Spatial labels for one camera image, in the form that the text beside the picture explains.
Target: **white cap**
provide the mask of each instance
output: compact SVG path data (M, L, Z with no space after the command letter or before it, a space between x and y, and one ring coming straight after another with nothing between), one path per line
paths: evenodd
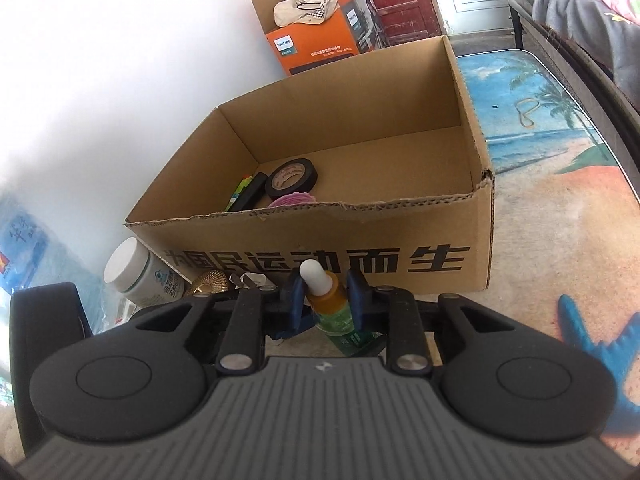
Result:
M119 292L125 292L138 280L148 260L149 249L137 238L127 238L113 251L104 267L104 282L113 283Z
M324 296L328 293L334 280L331 279L317 260L305 260L300 264L300 276L309 287L313 296Z

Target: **black electrical tape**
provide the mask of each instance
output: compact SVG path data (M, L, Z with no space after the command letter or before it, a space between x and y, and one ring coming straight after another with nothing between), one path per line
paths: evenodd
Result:
M264 183L267 176L264 173L256 173L251 182L242 190L229 211L246 211L253 209L264 195Z
M264 190L272 199L290 193L311 191L318 180L318 172L308 158L295 158L285 162L270 174Z

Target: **white plastic bottle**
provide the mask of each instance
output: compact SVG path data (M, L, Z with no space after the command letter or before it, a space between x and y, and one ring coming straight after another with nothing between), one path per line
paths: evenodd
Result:
M180 275L134 237L113 251L104 267L104 281L139 307L170 303L184 292Z

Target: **logo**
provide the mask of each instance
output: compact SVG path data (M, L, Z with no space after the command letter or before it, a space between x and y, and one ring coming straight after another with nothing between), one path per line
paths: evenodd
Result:
M349 12L347 12L347 19L349 20L351 27L358 23L358 15L356 14L355 9L351 9Z
M9 265L9 258L0 253L0 274L4 274L7 265Z
M283 36L273 40L273 44L278 49L281 56L288 56L289 54L295 54L297 52L296 47L293 45L291 36Z
M334 366L327 361L323 361L322 364L316 365L316 370L320 370L322 373L331 370Z
M155 277L156 282L160 283L160 285L164 286L166 283L166 278L168 276L167 272L162 272L162 270L156 270Z

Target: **white dropper cap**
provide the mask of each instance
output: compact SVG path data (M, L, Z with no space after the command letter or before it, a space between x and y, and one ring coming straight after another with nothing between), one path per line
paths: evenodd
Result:
M317 260L305 260L300 264L300 276L309 287L309 292L314 296L324 296L328 293L334 280L331 279L322 265Z

